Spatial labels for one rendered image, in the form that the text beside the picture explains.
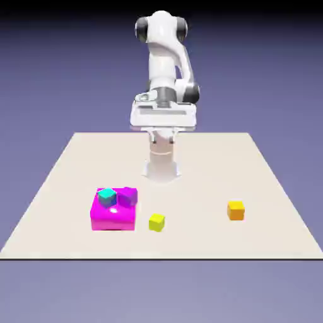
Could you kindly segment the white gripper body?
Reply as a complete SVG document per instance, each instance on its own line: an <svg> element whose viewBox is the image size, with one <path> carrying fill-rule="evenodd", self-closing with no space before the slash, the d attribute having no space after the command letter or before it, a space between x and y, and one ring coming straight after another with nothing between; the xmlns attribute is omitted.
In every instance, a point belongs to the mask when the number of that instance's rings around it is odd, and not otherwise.
<svg viewBox="0 0 323 323"><path fill-rule="evenodd" d="M170 102L170 107L161 108L155 101L133 101L130 125L133 129L174 128L191 130L197 124L197 107L191 103Z"/></svg>

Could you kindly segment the small purple cube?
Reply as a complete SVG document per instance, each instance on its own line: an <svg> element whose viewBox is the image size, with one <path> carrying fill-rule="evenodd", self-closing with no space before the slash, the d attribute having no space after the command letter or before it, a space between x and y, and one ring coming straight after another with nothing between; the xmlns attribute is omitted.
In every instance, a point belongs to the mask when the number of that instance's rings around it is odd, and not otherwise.
<svg viewBox="0 0 323 323"><path fill-rule="evenodd" d="M117 190L118 203L126 208L133 207L138 202L138 190L133 187L121 187Z"/></svg>

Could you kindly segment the small teal cube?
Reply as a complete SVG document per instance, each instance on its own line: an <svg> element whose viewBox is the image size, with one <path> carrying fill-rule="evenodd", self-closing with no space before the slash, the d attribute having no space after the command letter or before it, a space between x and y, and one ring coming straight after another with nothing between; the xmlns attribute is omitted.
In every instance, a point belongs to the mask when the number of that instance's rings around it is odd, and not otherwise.
<svg viewBox="0 0 323 323"><path fill-rule="evenodd" d="M112 188L100 189L97 192L99 203L105 207L109 208L117 204L117 193Z"/></svg>

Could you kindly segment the small yellow cube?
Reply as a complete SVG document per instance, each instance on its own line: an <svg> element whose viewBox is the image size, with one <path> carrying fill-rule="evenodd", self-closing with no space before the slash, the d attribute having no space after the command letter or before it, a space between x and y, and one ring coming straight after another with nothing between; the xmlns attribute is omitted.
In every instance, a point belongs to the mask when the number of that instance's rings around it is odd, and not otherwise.
<svg viewBox="0 0 323 323"><path fill-rule="evenodd" d="M162 214L152 214L149 218L149 230L160 232L165 226L165 216Z"/></svg>

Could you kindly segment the small orange cube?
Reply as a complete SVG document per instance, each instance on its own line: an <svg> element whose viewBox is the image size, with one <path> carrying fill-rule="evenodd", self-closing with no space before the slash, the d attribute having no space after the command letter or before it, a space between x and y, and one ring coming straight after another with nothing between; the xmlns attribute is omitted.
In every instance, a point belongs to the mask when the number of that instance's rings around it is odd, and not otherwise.
<svg viewBox="0 0 323 323"><path fill-rule="evenodd" d="M245 216L245 206L242 201L229 201L227 215L232 221L242 221Z"/></svg>

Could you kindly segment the large magenta box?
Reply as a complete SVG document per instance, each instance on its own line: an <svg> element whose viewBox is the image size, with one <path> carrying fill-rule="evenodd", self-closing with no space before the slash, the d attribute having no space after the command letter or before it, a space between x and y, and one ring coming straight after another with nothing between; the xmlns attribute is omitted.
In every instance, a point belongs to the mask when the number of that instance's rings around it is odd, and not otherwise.
<svg viewBox="0 0 323 323"><path fill-rule="evenodd" d="M116 191L121 187L107 187ZM136 223L136 205L130 208L117 204L109 208L103 207L99 201L97 192L90 209L92 230L134 230Z"/></svg>

